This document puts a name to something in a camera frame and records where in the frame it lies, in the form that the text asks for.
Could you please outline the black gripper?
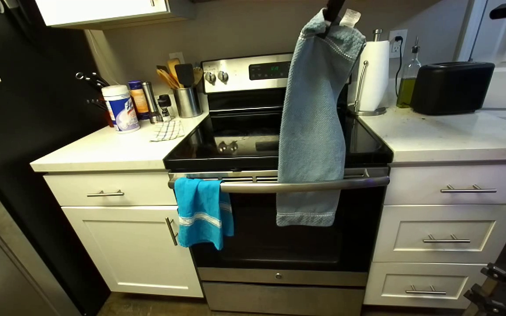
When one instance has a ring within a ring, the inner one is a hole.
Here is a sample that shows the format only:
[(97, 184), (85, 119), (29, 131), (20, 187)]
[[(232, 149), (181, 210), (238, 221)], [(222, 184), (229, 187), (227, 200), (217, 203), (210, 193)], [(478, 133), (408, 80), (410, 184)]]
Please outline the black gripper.
[(329, 22), (334, 22), (338, 19), (338, 15), (341, 14), (345, 1), (347, 0), (327, 0), (327, 5), (324, 8), (324, 17)]

